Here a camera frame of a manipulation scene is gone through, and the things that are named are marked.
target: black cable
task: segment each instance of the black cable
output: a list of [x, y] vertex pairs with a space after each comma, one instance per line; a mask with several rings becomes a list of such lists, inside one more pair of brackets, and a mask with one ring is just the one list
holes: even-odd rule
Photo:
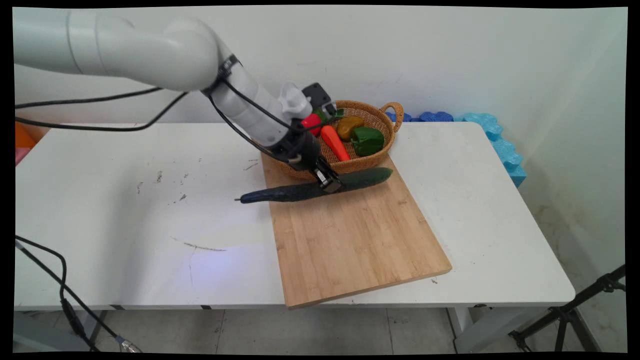
[[58, 254], [57, 252], [49, 249], [48, 247], [44, 247], [40, 244], [37, 244], [33, 241], [27, 240], [19, 235], [15, 236], [16, 239], [22, 241], [23, 243], [27, 243], [31, 246], [35, 246], [40, 250], [44, 250], [52, 255], [55, 255], [56, 257], [58, 257], [58, 259], [60, 259], [60, 262], [62, 263], [62, 283], [60, 284], [60, 301], [62, 301], [65, 296], [64, 296], [64, 290], [65, 290], [65, 284], [67, 283], [67, 262], [65, 261], [64, 256]]
[[27, 125], [51, 127], [51, 128], [54, 128], [54, 129], [89, 130], [89, 131], [114, 131], [114, 132], [139, 131], [139, 130], [144, 130], [144, 129], [150, 127], [151, 125], [155, 124], [167, 111], [169, 111], [170, 108], [173, 107], [173, 105], [175, 105], [176, 102], [180, 101], [187, 94], [188, 94], [187, 92], [183, 92], [182, 94], [178, 95], [172, 102], [169, 103], [169, 105], [167, 105], [162, 111], [160, 111], [160, 113], [158, 115], [156, 115], [150, 122], [147, 122], [145, 125], [138, 126], [138, 127], [105, 127], [105, 126], [63, 125], [63, 124], [52, 124], [50, 122], [40, 122], [40, 121], [27, 120], [27, 119], [24, 119], [24, 118], [21, 118], [21, 117], [15, 117], [15, 120], [17, 122], [21, 122], [21, 123], [27, 124]]
[[211, 97], [209, 97], [209, 100], [211, 101], [211, 104], [213, 105], [213, 108], [216, 109], [216, 111], [218, 112], [218, 115], [220, 115], [222, 120], [224, 120], [227, 123], [227, 125], [229, 125], [238, 135], [242, 136], [243, 139], [245, 139], [248, 143], [253, 145], [254, 148], [258, 149], [260, 152], [262, 152], [265, 155], [268, 155], [269, 157], [271, 157], [273, 159], [276, 159], [278, 161], [282, 161], [283, 163], [288, 163], [287, 160], [281, 159], [281, 158], [275, 156], [274, 154], [272, 154], [267, 149], [265, 149], [262, 146], [256, 144], [253, 140], [251, 140], [251, 138], [246, 136], [242, 131], [240, 131], [240, 129], [238, 129], [235, 125], [233, 125], [233, 123], [231, 123], [231, 120], [229, 120], [227, 118], [227, 116], [225, 114], [223, 114], [222, 111], [220, 111], [220, 109], [218, 109], [218, 107], [216, 106], [216, 103], [213, 102], [213, 99]]
[[76, 293], [74, 293], [74, 291], [71, 290], [71, 288], [69, 288], [66, 284], [63, 284], [62, 280], [53, 271], [51, 271], [51, 269], [49, 269], [47, 265], [43, 264], [40, 260], [38, 260], [38, 258], [36, 258], [29, 250], [25, 249], [17, 240], [15, 241], [15, 247], [20, 249], [20, 251], [22, 251], [25, 255], [27, 255], [29, 259], [33, 260], [33, 262], [35, 262], [42, 270], [46, 271], [47, 274], [49, 274], [53, 279], [55, 279], [58, 282], [58, 284], [64, 286], [65, 290], [69, 293], [69, 295], [71, 295], [71, 297], [74, 298], [76, 302], [89, 315], [91, 315], [91, 317], [94, 318], [95, 321], [104, 328], [104, 330], [106, 330], [109, 333], [109, 335], [113, 336], [114, 338], [118, 337], [118, 334], [116, 334], [113, 330], [111, 330], [111, 328], [108, 327], [107, 324], [105, 324], [100, 319], [99, 316], [97, 316], [91, 309], [89, 309], [89, 307], [82, 300], [80, 300], [80, 298], [76, 295]]
[[325, 126], [325, 125], [330, 124], [331, 122], [333, 122], [333, 121], [331, 121], [331, 122], [329, 122], [329, 123], [325, 123], [325, 124], [318, 124], [318, 125], [316, 125], [316, 126], [307, 127], [307, 128], [305, 128], [305, 129], [295, 129], [295, 128], [293, 128], [292, 126], [288, 125], [286, 122], [284, 122], [284, 121], [282, 121], [282, 120], [278, 119], [277, 117], [275, 117], [275, 115], [273, 115], [272, 113], [270, 113], [270, 112], [268, 112], [267, 110], [265, 110], [262, 106], [260, 106], [260, 105], [256, 104], [253, 100], [249, 99], [247, 96], [245, 96], [245, 94], [241, 93], [238, 89], [234, 88], [234, 86], [233, 86], [233, 85], [231, 85], [231, 84], [230, 84], [226, 79], [222, 79], [222, 80], [221, 80], [221, 82], [222, 82], [222, 83], [224, 83], [225, 85], [227, 85], [227, 86], [231, 89], [231, 91], [233, 91], [234, 93], [236, 93], [236, 95], [240, 96], [243, 100], [245, 100], [246, 102], [248, 102], [249, 104], [251, 104], [253, 107], [255, 107], [255, 108], [257, 108], [258, 110], [260, 110], [263, 114], [267, 115], [268, 117], [270, 117], [271, 119], [273, 119], [275, 122], [277, 122], [278, 124], [280, 124], [280, 125], [282, 125], [282, 126], [286, 127], [287, 129], [289, 129], [289, 130], [291, 130], [291, 131], [295, 131], [295, 132], [298, 132], [298, 133], [302, 133], [302, 132], [304, 132], [304, 131], [310, 131], [310, 130], [313, 130], [313, 129], [317, 129], [317, 128], [319, 128], [319, 127], [323, 127], [323, 126]]
[[61, 105], [61, 104], [84, 104], [87, 102], [99, 102], [99, 101], [109, 101], [109, 100], [117, 100], [123, 99], [125, 97], [132, 97], [138, 95], [151, 94], [152, 92], [156, 92], [158, 90], [162, 90], [162, 88], [150, 88], [142, 91], [136, 92], [128, 92], [126, 94], [105, 96], [105, 97], [94, 97], [92, 99], [72, 99], [72, 100], [52, 100], [52, 101], [40, 101], [40, 102], [27, 102], [26, 104], [18, 104], [15, 106], [15, 109], [24, 109], [24, 108], [34, 108], [36, 106], [47, 106], [47, 105]]
[[222, 79], [221, 82], [225, 85], [227, 85], [231, 91], [235, 92], [236, 95], [240, 96], [244, 101], [248, 102], [249, 104], [253, 105], [254, 108], [257, 108], [258, 110], [262, 111], [263, 114], [267, 115], [268, 117], [272, 118], [275, 122], [277, 122], [278, 124], [286, 127], [289, 130], [293, 130], [293, 131], [297, 131], [297, 129], [294, 129], [293, 127], [291, 127], [290, 125], [288, 125], [286, 122], [278, 119], [277, 117], [275, 117], [272, 113], [268, 112], [267, 110], [265, 110], [262, 106], [256, 104], [253, 100], [249, 99], [247, 96], [245, 96], [243, 93], [241, 93], [240, 91], [238, 91], [236, 88], [234, 88], [233, 85], [231, 85], [227, 79]]
[[[27, 257], [31, 260], [33, 260], [36, 264], [40, 265], [41, 268], [43, 268], [49, 275], [51, 275], [52, 277], [54, 277], [61, 286], [66, 287], [67, 285], [64, 284], [62, 282], [62, 280], [60, 280], [58, 278], [58, 276], [56, 274], [54, 274], [51, 269], [49, 269], [46, 265], [44, 265], [40, 260], [38, 260], [38, 258], [36, 258], [29, 250], [25, 249], [22, 244], [20, 244], [18, 242], [18, 238], [21, 238], [23, 240], [25, 240], [24, 238], [22, 238], [21, 236], [16, 235], [15, 236], [16, 240], [15, 240], [15, 247], [17, 247], [18, 249], [20, 249], [20, 251], [22, 251], [25, 255], [27, 255]], [[51, 252], [53, 253], [54, 251], [48, 248], [45, 248], [41, 245], [37, 245], [37, 247], [39, 249], [43, 249], [47, 252]], [[61, 297], [60, 302], [62, 303], [62, 310], [65, 313], [65, 316], [67, 317], [67, 320], [69, 320], [69, 324], [71, 325], [71, 328], [74, 330], [74, 332], [87, 344], [87, 346], [89, 346], [89, 349], [91, 351], [96, 351], [96, 352], [100, 352], [100, 350], [98, 350], [98, 348], [95, 347], [95, 345], [86, 337], [86, 334], [84, 333], [84, 329], [82, 324], [80, 323], [80, 320], [78, 319], [76, 312], [73, 310], [73, 308], [71, 307], [71, 304], [69, 304], [69, 302], [64, 299], [64, 297]]]

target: tripod stand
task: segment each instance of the tripod stand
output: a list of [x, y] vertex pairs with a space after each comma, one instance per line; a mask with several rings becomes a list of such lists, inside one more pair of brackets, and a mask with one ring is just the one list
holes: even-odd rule
[[615, 269], [613, 272], [605, 274], [598, 278], [598, 280], [596, 280], [593, 284], [589, 285], [586, 289], [576, 294], [575, 298], [566, 305], [560, 307], [550, 307], [549, 314], [545, 315], [537, 322], [534, 322], [523, 331], [511, 331], [509, 335], [516, 341], [516, 344], [518, 345], [520, 350], [524, 352], [531, 352], [531, 349], [529, 348], [529, 346], [527, 346], [527, 343], [525, 341], [526, 338], [535, 334], [540, 329], [548, 326], [552, 322], [560, 320], [560, 324], [558, 326], [558, 335], [556, 338], [556, 351], [562, 351], [567, 323], [571, 323], [571, 326], [573, 327], [573, 330], [575, 330], [575, 333], [578, 336], [578, 339], [580, 339], [580, 343], [582, 344], [582, 347], [585, 351], [598, 351], [597, 346], [589, 336], [589, 332], [585, 328], [582, 321], [579, 319], [575, 308], [581, 305], [583, 302], [594, 297], [595, 295], [598, 295], [601, 291], [612, 293], [614, 290], [622, 290], [626, 293], [627, 287], [623, 284], [620, 284], [619, 282], [619, 280], [624, 276], [625, 265], [622, 265], [621, 267]]

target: white table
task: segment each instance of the white table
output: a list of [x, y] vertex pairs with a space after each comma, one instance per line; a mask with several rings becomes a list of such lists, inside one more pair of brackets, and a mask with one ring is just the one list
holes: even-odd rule
[[[573, 299], [480, 126], [403, 124], [390, 155], [453, 270], [318, 306], [449, 307], [469, 352]], [[234, 201], [266, 187], [259, 159], [226, 124], [53, 129], [16, 168], [16, 233], [62, 253], [92, 309], [282, 306], [268, 203]], [[478, 304], [495, 308], [473, 324]], [[14, 310], [59, 308], [58, 285], [16, 250]]]

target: toy vegetable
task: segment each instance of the toy vegetable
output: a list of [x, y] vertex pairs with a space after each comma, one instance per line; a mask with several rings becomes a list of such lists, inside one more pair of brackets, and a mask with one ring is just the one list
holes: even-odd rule
[[[342, 183], [342, 186], [336, 190], [335, 193], [350, 192], [351, 190], [380, 184], [386, 181], [389, 176], [391, 176], [391, 173], [393, 173], [393, 170], [390, 168], [374, 167], [341, 175], [340, 182]], [[242, 195], [240, 199], [236, 200], [239, 200], [243, 204], [258, 201], [293, 202], [313, 199], [314, 197], [329, 194], [330, 193], [322, 190], [322, 188], [318, 186], [318, 183], [314, 181], [313, 183], [279, 186], [277, 188], [246, 193]]]
[[[320, 117], [317, 114], [311, 113], [311, 115], [307, 116], [305, 118], [305, 120], [302, 120], [302, 126], [305, 127], [305, 129], [308, 129], [310, 127], [314, 127], [314, 126], [318, 126], [320, 125], [320, 123], [322, 123], [322, 120], [320, 120]], [[318, 126], [315, 129], [311, 129], [309, 130], [314, 136], [318, 136], [318, 134], [320, 133], [320, 126]]]
[[340, 120], [338, 123], [338, 127], [336, 128], [336, 132], [338, 132], [338, 136], [343, 142], [347, 142], [351, 139], [351, 135], [353, 134], [353, 130], [356, 127], [363, 127], [364, 119], [357, 116], [347, 116]]
[[351, 143], [358, 156], [369, 156], [382, 150], [385, 145], [385, 136], [380, 130], [372, 127], [357, 127], [353, 130]]
[[329, 148], [331, 148], [340, 161], [351, 160], [349, 154], [347, 154], [347, 149], [344, 148], [344, 145], [338, 136], [338, 133], [335, 132], [335, 129], [332, 128], [331, 125], [323, 126], [322, 130], [320, 130], [320, 136], [322, 136], [322, 140], [329, 145]]

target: yellow bell pepper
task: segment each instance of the yellow bell pepper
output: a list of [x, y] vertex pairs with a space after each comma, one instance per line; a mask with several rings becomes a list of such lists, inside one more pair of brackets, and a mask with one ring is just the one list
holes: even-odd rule
[[353, 130], [356, 127], [363, 127], [364, 119], [357, 116], [348, 116], [342, 118], [338, 123], [336, 131], [338, 132], [338, 136], [340, 140], [343, 142], [348, 142], [351, 139], [351, 135], [353, 134]]

